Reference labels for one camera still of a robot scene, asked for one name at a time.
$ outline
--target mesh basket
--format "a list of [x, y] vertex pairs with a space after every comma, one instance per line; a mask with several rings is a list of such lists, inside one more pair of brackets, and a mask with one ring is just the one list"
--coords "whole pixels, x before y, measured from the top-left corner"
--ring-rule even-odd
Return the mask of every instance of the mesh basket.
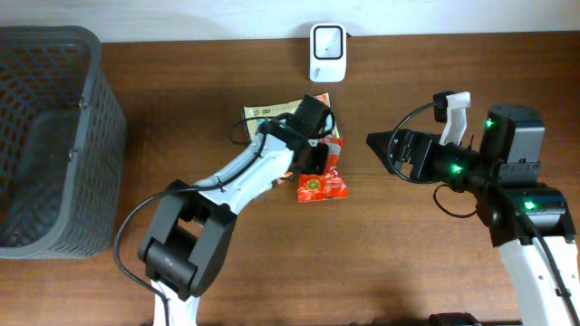
[[108, 248], [126, 134], [94, 34], [0, 28], [0, 257]]

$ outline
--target robotic arm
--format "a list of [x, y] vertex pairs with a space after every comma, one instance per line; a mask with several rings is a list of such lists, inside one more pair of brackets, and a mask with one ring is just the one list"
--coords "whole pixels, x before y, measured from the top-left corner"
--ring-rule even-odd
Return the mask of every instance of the robotic arm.
[[[445, 121], [441, 113], [455, 100], [451, 92], [434, 96], [430, 106], [436, 120]], [[524, 325], [578, 325], [575, 229], [564, 196], [537, 182], [545, 131], [537, 112], [518, 105], [493, 106], [479, 152], [471, 144], [461, 147], [461, 137], [443, 142], [439, 135], [401, 125], [369, 134], [367, 144], [392, 174], [400, 174], [401, 164], [410, 162], [411, 182], [441, 181], [453, 191], [475, 195], [477, 215], [489, 228], [512, 279]], [[437, 321], [434, 316], [433, 325], [476, 324], [452, 323], [457, 321], [449, 315]]]
[[[131, 279], [159, 296], [156, 325], [195, 325], [197, 299], [221, 270], [237, 215], [289, 172], [322, 173], [328, 148], [309, 139], [319, 139], [333, 127], [330, 109], [305, 95], [295, 114], [263, 122], [247, 149], [216, 174], [193, 186], [176, 180], [131, 212], [115, 238], [115, 261]], [[158, 198], [159, 206], [139, 247], [150, 286], [122, 265], [119, 244], [132, 217]], [[178, 220], [194, 221], [203, 230], [195, 236]]]

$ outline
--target wooden table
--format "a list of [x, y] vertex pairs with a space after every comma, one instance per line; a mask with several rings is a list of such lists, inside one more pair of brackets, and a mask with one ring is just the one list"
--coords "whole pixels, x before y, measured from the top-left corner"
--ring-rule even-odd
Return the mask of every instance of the wooden table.
[[[541, 180], [567, 196], [580, 225], [580, 34], [354, 37], [339, 83], [308, 80], [308, 41], [116, 43], [102, 67], [123, 107], [129, 140], [119, 221], [175, 178], [208, 176], [242, 148], [227, 131], [240, 108], [329, 92], [346, 139], [339, 162], [345, 200], [298, 204], [296, 184], [239, 216], [224, 268], [202, 297], [204, 324], [412, 324], [431, 313], [480, 320], [520, 317], [488, 230], [443, 214], [435, 186], [390, 176], [365, 145], [439, 91], [470, 91], [479, 145], [494, 103], [540, 111], [546, 124]], [[414, 129], [441, 132], [432, 113]], [[469, 212], [470, 195], [441, 201]], [[130, 226], [126, 264], [143, 275], [137, 246], [152, 209]], [[88, 260], [1, 261], [0, 318], [11, 325], [138, 325], [153, 296], [117, 269], [111, 251]]]

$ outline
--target white wall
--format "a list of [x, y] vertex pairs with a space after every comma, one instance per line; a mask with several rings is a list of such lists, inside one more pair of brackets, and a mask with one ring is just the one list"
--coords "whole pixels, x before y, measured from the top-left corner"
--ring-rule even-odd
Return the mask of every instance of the white wall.
[[580, 0], [0, 0], [0, 25], [77, 24], [102, 42], [580, 30]]

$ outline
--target snack package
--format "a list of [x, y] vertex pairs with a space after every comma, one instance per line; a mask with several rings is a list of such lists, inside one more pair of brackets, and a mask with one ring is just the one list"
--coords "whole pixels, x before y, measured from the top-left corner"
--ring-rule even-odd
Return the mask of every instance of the snack package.
[[[328, 93], [314, 96], [319, 101], [330, 107], [330, 97]], [[264, 107], [245, 107], [242, 110], [244, 118], [252, 117], [275, 117], [282, 113], [294, 113], [300, 102], [291, 101], [289, 103], [270, 105]], [[253, 140], [256, 135], [258, 126], [264, 122], [264, 120], [250, 120], [246, 122], [246, 132], [250, 140]], [[328, 158], [326, 160], [326, 166], [324, 167], [324, 173], [321, 176], [318, 175], [300, 175], [298, 180], [298, 201], [299, 202], [309, 202], [317, 200], [325, 200], [331, 198], [345, 198], [348, 197], [348, 187], [344, 183], [338, 169], [336, 168], [336, 163], [338, 157], [341, 153], [341, 149], [344, 145], [344, 139], [341, 133], [338, 131], [336, 124], [334, 124], [333, 132], [323, 139], [318, 140], [320, 143], [328, 145]]]
[[[321, 101], [322, 103], [326, 104], [326, 106], [330, 108], [330, 97], [328, 96], [328, 93], [316, 95], [314, 97], [317, 100]], [[242, 110], [242, 115], [244, 116], [244, 119], [246, 119], [254, 117], [275, 117], [282, 113], [294, 114], [294, 112], [296, 112], [301, 102], [302, 100], [298, 100], [284, 104], [269, 105], [264, 107], [253, 107], [253, 108], [244, 107], [244, 109]], [[257, 128], [260, 124], [262, 124], [262, 122], [264, 122], [264, 120], [262, 119], [250, 120], [246, 122], [246, 133], [250, 141], [254, 140]], [[334, 126], [332, 136], [336, 138], [341, 137], [341, 134], [340, 132], [338, 132], [336, 126]]]
[[319, 140], [328, 145], [328, 159], [324, 173], [318, 175], [300, 175], [298, 180], [298, 201], [309, 202], [331, 198], [347, 198], [348, 187], [341, 178], [336, 163], [344, 145], [344, 139], [331, 136]]

